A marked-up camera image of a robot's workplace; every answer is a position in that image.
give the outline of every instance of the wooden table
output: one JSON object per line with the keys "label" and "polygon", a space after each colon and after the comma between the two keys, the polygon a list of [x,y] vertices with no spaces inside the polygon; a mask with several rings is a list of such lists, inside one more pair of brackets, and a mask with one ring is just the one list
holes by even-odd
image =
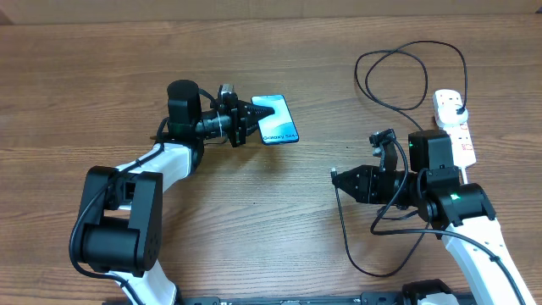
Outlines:
{"label": "wooden table", "polygon": [[[86,171],[149,150],[167,115],[166,86],[191,79],[210,92],[234,83],[240,98],[284,94],[301,136],[265,147],[207,147],[196,175],[163,201],[159,260],[185,296],[276,297],[396,291],[464,277],[428,236],[389,279],[357,272],[345,255],[329,169],[377,164],[368,136],[415,127],[362,96],[353,64],[367,51],[418,39],[452,43],[468,64],[468,109],[478,163],[506,244],[542,302],[542,16],[290,19],[0,27],[0,303],[96,304],[122,297],[111,281],[71,267],[68,239]],[[462,92],[448,48],[409,47],[428,66],[429,96]],[[369,63],[362,65],[367,70]],[[370,80],[388,103],[423,91],[411,58],[386,59]],[[430,98],[412,116],[434,128]],[[377,237],[378,207],[343,194],[351,251],[373,272],[396,267],[416,236]],[[383,227],[420,227],[421,219]]]}

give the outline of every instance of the white power strip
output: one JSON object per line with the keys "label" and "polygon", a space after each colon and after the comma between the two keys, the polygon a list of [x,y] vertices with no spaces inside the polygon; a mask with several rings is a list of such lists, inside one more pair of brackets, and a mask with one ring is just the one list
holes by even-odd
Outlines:
{"label": "white power strip", "polygon": [[457,106],[462,106],[461,95],[453,90],[438,90],[433,95],[433,102],[434,119],[437,125],[450,135],[454,165],[462,172],[463,184],[467,184],[466,168],[476,163],[476,155],[467,125],[468,112],[465,109],[464,114],[456,113]]}

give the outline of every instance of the power plug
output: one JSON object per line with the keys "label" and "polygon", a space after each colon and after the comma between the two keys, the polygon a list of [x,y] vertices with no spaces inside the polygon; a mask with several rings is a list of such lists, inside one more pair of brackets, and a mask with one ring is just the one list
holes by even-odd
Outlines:
{"label": "power plug", "polygon": [[457,110],[463,106],[459,92],[450,89],[437,90],[433,95],[433,106],[434,118],[441,129],[467,123],[468,110],[457,114]]}

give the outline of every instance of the smartphone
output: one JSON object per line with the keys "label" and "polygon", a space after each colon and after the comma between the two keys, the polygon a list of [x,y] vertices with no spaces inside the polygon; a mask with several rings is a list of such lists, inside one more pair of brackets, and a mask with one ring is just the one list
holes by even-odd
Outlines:
{"label": "smartphone", "polygon": [[274,114],[257,122],[263,144],[275,145],[299,141],[299,135],[284,96],[253,97],[252,103],[258,106],[273,107],[274,109]]}

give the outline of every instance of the robotic arm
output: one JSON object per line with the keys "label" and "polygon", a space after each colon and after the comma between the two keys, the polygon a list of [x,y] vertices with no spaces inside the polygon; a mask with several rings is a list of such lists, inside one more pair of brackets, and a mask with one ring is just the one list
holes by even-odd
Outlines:
{"label": "robotic arm", "polygon": [[[369,140],[373,155],[381,158],[380,165],[362,165],[332,174],[335,187],[357,202],[418,208],[418,215],[434,228],[424,233],[436,233],[444,242],[465,274],[478,305],[518,304],[520,299],[523,299],[521,304],[534,304],[506,249],[501,226],[484,190],[478,184],[460,185],[451,139],[445,131],[425,130],[408,136],[411,170],[415,172],[410,174],[395,170],[397,153],[393,130],[377,132]],[[406,184],[401,188],[405,175]],[[397,192],[397,198],[391,202]],[[381,235],[417,233],[412,230],[377,232],[373,231],[375,225],[373,223],[372,232]],[[493,255],[489,257],[485,250]],[[419,286],[404,287],[405,304],[457,304],[457,301],[449,301],[453,296],[443,286],[442,282],[423,282],[423,293],[419,293]]]}
{"label": "robotic arm", "polygon": [[[200,94],[211,100],[212,110],[202,112]],[[239,100],[232,85],[222,85],[214,99],[195,82],[177,80],[168,86],[168,96],[169,119],[150,152],[116,168],[89,170],[70,239],[74,266],[80,270],[78,263],[88,263],[97,274],[81,273],[116,280],[135,304],[183,303],[158,262],[163,193],[196,170],[203,140],[223,136],[238,147],[260,119],[274,114],[272,108]],[[130,210],[130,218],[104,216],[104,210],[117,209]]]}

